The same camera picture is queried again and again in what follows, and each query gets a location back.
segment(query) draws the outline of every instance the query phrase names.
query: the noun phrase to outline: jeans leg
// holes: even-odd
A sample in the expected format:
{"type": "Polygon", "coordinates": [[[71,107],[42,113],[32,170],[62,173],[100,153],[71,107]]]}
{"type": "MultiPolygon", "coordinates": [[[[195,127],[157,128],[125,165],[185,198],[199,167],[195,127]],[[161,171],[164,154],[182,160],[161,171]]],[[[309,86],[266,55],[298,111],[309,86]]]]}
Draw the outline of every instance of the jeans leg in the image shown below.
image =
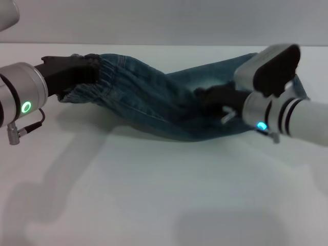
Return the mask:
{"type": "Polygon", "coordinates": [[[231,81],[235,70],[252,56],[164,74],[132,57],[105,54],[99,82],[77,85],[60,101],[92,102],[127,120],[188,140],[238,134],[251,128],[240,118],[223,125],[204,115],[193,90],[231,81]]]}

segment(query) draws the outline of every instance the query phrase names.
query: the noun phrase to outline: white wall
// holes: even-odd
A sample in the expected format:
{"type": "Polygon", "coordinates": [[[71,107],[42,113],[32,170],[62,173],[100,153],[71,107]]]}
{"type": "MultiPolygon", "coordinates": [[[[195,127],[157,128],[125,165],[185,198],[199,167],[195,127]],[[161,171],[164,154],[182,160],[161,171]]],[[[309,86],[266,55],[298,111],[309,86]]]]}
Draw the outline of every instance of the white wall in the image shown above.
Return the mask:
{"type": "Polygon", "coordinates": [[[328,45],[326,0],[16,0],[0,42],[328,45]]]}

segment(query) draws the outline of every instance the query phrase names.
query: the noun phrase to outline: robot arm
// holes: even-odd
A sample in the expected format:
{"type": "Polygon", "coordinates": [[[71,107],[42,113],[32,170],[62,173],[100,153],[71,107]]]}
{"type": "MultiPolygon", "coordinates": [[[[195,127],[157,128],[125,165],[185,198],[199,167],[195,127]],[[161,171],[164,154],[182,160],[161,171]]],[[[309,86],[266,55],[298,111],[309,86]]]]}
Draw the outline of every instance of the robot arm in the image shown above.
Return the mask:
{"type": "Polygon", "coordinates": [[[18,130],[15,121],[40,109],[49,96],[80,83],[98,81],[98,55],[47,56],[43,64],[16,63],[0,68],[0,127],[7,125],[9,143],[42,125],[37,122],[18,130]]]}
{"type": "Polygon", "coordinates": [[[297,45],[269,46],[236,70],[234,83],[246,91],[209,88],[201,98],[204,108],[215,115],[220,108],[229,107],[229,114],[241,117],[274,142],[283,134],[328,146],[328,105],[297,98],[292,87],[286,89],[299,60],[297,45]]]}
{"type": "Polygon", "coordinates": [[[19,21],[19,10],[13,0],[0,0],[0,32],[19,21]]]}

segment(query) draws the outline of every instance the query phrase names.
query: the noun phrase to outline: black stripe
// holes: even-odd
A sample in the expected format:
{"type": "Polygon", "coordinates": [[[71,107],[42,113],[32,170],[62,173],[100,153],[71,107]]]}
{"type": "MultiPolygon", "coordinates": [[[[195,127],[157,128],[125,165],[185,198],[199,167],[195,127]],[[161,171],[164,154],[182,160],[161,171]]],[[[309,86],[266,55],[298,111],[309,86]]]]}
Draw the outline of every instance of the black stripe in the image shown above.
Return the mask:
{"type": "Polygon", "coordinates": [[[288,106],[288,104],[291,103],[292,100],[294,100],[295,98],[289,98],[287,101],[285,101],[285,103],[282,105],[281,109],[280,109],[280,112],[279,112],[279,117],[278,117],[278,128],[279,128],[279,131],[280,133],[282,133],[282,127],[281,127],[281,124],[282,124],[282,117],[283,117],[283,114],[288,106]]]}
{"type": "Polygon", "coordinates": [[[265,132],[265,131],[261,131],[261,130],[256,130],[258,133],[264,135],[264,136],[268,136],[269,133],[268,132],[265,132]]]}
{"type": "Polygon", "coordinates": [[[286,116],[286,121],[285,121],[285,128],[286,128],[286,133],[290,136],[291,134],[289,133],[289,121],[291,119],[293,110],[295,109],[296,105],[298,105],[301,101],[303,101],[302,99],[298,99],[297,101],[295,101],[293,103],[293,105],[289,108],[289,111],[287,113],[286,116]]]}
{"type": "Polygon", "coordinates": [[[14,100],[15,100],[15,104],[16,104],[16,115],[13,121],[17,120],[19,115],[21,114],[21,102],[19,99],[19,95],[15,89],[15,87],[12,85],[12,83],[9,81],[9,79],[7,79],[5,76],[3,76],[2,74],[0,74],[0,78],[3,80],[3,82],[6,84],[6,86],[9,88],[14,100]]]}
{"type": "Polygon", "coordinates": [[[265,117],[264,117],[264,123],[266,124],[266,126],[268,127],[268,129],[270,129],[269,127],[269,113],[272,107],[272,101],[270,101],[268,107],[266,108],[267,110],[265,111],[265,117]]]}
{"type": "Polygon", "coordinates": [[[0,127],[2,127],[2,124],[4,123],[4,108],[2,107],[1,101],[0,101],[0,127]]]}

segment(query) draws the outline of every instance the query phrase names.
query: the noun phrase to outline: white background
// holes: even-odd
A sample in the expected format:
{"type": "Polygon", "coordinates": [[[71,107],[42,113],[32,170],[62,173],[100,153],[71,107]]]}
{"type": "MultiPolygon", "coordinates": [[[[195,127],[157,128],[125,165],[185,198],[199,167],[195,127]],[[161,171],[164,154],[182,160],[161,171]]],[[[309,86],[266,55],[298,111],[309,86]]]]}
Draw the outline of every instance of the white background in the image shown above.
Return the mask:
{"type": "MultiPolygon", "coordinates": [[[[44,55],[119,53],[163,72],[262,47],[0,45],[0,66],[44,55]]],[[[298,74],[328,103],[328,48],[302,48],[298,74]]],[[[44,125],[7,142],[0,129],[1,246],[326,246],[327,149],[253,132],[178,142],[95,105],[50,97],[44,125]]],[[[18,127],[40,119],[23,117],[18,127]]]]}
{"type": "Polygon", "coordinates": [[[327,0],[15,0],[0,42],[328,45],[327,0]]]}

